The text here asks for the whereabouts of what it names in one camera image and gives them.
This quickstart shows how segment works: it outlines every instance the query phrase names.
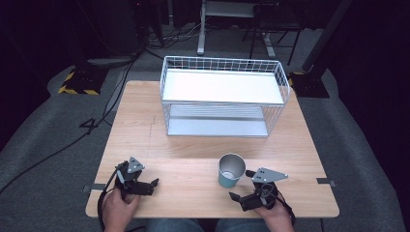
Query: wooden table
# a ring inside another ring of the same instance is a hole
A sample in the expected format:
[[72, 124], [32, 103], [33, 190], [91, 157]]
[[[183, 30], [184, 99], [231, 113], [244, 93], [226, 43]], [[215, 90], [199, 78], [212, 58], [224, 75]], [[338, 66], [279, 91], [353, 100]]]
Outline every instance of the wooden table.
[[[108, 138], [95, 184], [105, 184], [115, 166], [135, 157], [145, 165], [138, 181], [160, 178], [152, 196], [144, 196], [136, 218], [257, 218], [243, 212], [230, 199], [230, 191], [245, 196], [253, 193], [248, 177], [234, 188], [218, 183], [219, 158], [236, 153], [247, 169], [263, 166], [289, 175], [277, 181], [278, 189], [297, 218], [333, 218], [338, 206], [326, 178], [301, 108], [294, 93], [267, 138], [167, 136], [163, 120], [160, 84], [130, 81]], [[86, 207], [97, 217], [100, 190], [93, 189]]]

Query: wire basket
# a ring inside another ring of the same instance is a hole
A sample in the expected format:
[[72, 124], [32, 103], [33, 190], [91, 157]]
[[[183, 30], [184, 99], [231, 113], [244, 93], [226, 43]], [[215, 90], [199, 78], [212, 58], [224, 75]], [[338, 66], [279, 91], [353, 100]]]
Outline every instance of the wire basket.
[[168, 135], [269, 136], [289, 93], [279, 61], [163, 60], [161, 103]]

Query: metal cup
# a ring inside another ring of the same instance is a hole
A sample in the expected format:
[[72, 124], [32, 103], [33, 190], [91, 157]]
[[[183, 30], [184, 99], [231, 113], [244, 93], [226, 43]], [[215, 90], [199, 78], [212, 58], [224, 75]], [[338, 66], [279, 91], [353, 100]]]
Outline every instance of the metal cup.
[[219, 181], [224, 188], [232, 188], [241, 179], [246, 170], [244, 159], [234, 153], [225, 154], [220, 158]]

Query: hand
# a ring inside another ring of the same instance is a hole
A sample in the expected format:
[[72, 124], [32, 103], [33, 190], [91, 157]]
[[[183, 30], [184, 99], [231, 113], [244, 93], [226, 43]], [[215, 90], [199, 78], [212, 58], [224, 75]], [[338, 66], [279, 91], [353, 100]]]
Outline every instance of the hand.
[[259, 214], [268, 226], [271, 232], [294, 232], [292, 220], [283, 205], [276, 200], [275, 207], [272, 210], [267, 210], [265, 207], [254, 209]]
[[140, 199], [140, 195], [127, 195], [126, 199], [123, 200], [121, 191], [117, 188], [109, 193], [102, 203], [104, 231], [124, 232], [135, 213]]

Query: cable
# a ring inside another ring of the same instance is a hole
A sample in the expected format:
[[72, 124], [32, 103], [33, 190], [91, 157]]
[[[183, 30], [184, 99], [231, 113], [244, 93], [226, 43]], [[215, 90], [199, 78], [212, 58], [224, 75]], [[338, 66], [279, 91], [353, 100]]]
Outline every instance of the cable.
[[320, 219], [320, 230], [325, 232], [325, 223], [323, 222], [323, 218]]
[[286, 203], [286, 200], [284, 199], [282, 193], [277, 189], [277, 187], [274, 186], [274, 185], [271, 185], [271, 184], [264, 184], [264, 185], [261, 186], [261, 189], [262, 189], [262, 192], [261, 192], [260, 197], [265, 198], [268, 195], [273, 196], [278, 202], [280, 202], [280, 204], [282, 204], [282, 206], [285, 208], [286, 212], [290, 215], [292, 225], [295, 225], [296, 216], [293, 213], [292, 207], [290, 207]]
[[[210, 19], [211, 16], [207, 17], [205, 19], [205, 22]], [[191, 29], [187, 29], [185, 30], [185, 32], [182, 32], [182, 29], [179, 30], [179, 32], [176, 35], [172, 35], [172, 33], [175, 30], [172, 30], [168, 36], [164, 37], [166, 39], [165, 45], [152, 45], [152, 44], [148, 44], [149, 48], [152, 49], [161, 49], [161, 48], [170, 48], [171, 46], [173, 46], [174, 44], [178, 43], [178, 42], [185, 42], [190, 40], [191, 38], [195, 37], [195, 36], [199, 36], [199, 34], [193, 34], [190, 35], [191, 32], [193, 31], [197, 31], [198, 29], [200, 29], [201, 23], [195, 25], [194, 27], [192, 27]]]
[[[130, 65], [127, 66], [127, 72], [126, 75], [128, 75], [128, 73], [130, 72], [130, 69], [132, 67], [132, 65], [135, 63], [136, 59], [133, 59], [133, 61], [131, 62]], [[125, 81], [123, 82], [123, 85], [121, 87], [121, 89], [123, 89], [125, 86]], [[27, 167], [25, 170], [23, 170], [22, 172], [20, 172], [19, 174], [17, 174], [16, 176], [14, 176], [5, 186], [3, 186], [0, 189], [0, 195], [14, 182], [16, 181], [18, 178], [20, 178], [22, 175], [24, 175], [25, 173], [29, 172], [30, 170], [32, 170], [33, 168], [35, 168], [36, 166], [38, 166], [39, 164], [45, 162], [46, 160], [49, 160], [53, 157], [55, 157], [56, 155], [60, 154], [61, 152], [67, 150], [68, 148], [72, 147], [75, 143], [77, 143], [78, 141], [80, 141], [82, 138], [84, 138], [87, 134], [89, 134], [93, 129], [97, 128], [98, 125], [106, 118], [106, 116], [112, 111], [112, 109], [114, 108], [114, 105], [117, 103], [117, 101], [119, 100], [120, 95], [117, 96], [117, 99], [115, 100], [114, 104], [109, 108], [109, 110], [102, 116], [102, 118], [99, 120], [99, 122], [94, 125], [93, 127], [91, 127], [88, 131], [86, 131], [85, 133], [83, 133], [79, 138], [75, 139], [73, 142], [69, 143], [68, 145], [66, 145], [65, 147], [61, 148], [60, 150], [58, 150], [57, 152], [41, 159], [40, 161], [34, 163], [33, 165]]]
[[102, 193], [100, 194], [100, 197], [99, 197], [99, 201], [97, 203], [97, 213], [99, 215], [99, 223], [100, 223], [100, 228], [102, 229], [102, 231], [105, 230], [105, 225], [103, 224], [103, 200], [105, 199], [105, 196], [108, 193], [107, 189], [109, 187], [109, 184], [111, 184], [111, 181], [114, 178], [115, 173], [117, 173], [117, 171], [118, 171], [118, 167], [115, 167], [115, 170], [111, 174], [111, 177], [109, 178], [108, 182], [103, 188]]
[[[131, 66], [127, 66], [127, 67], [124, 69], [122, 79], [117, 83], [117, 85], [115, 85], [114, 91], [112, 91], [111, 96], [109, 97], [109, 100], [111, 100], [111, 98], [112, 98], [112, 96], [114, 96], [114, 93], [115, 93], [115, 91], [117, 90], [118, 86], [120, 86], [120, 84], [123, 83], [123, 85], [121, 86], [121, 90], [120, 90], [119, 93], [118, 93], [117, 99], [116, 99], [116, 101], [115, 101], [115, 103], [114, 103], [113, 105], [116, 104], [116, 102], [118, 101], [118, 99], [119, 99], [120, 96], [121, 96], [121, 92], [122, 92], [122, 90], [124, 89], [124, 83], [126, 82], [127, 75], [128, 75], [127, 70], [129, 70], [130, 68], [131, 68]], [[102, 112], [102, 117], [103, 117], [103, 115], [105, 114], [106, 108], [108, 107], [109, 100], [108, 100], [108, 101], [106, 102], [106, 104], [105, 104], [105, 107], [104, 107], [103, 112]], [[112, 127], [112, 124], [108, 123], [108, 122], [105, 120], [104, 117], [103, 117], [103, 120], [104, 120], [108, 125], [110, 125], [110, 126]]]
[[155, 56], [155, 57], [157, 57], [157, 58], [159, 58], [159, 59], [161, 59], [161, 60], [164, 59], [163, 57], [159, 56], [158, 54], [156, 54], [156, 53], [154, 53], [154, 52], [152, 52], [152, 51], [150, 51], [150, 50], [148, 50], [147, 48], [145, 48], [145, 51], [147, 51], [147, 52], [150, 53], [151, 55], [153, 55], [153, 56]]
[[128, 65], [129, 63], [132, 62], [132, 60], [134, 59], [134, 56], [131, 56], [128, 60], [125, 61], [118, 61], [118, 62], [110, 62], [107, 64], [91, 64], [93, 67], [96, 67], [98, 69], [115, 69], [115, 68], [119, 68], [119, 67], [123, 67]]

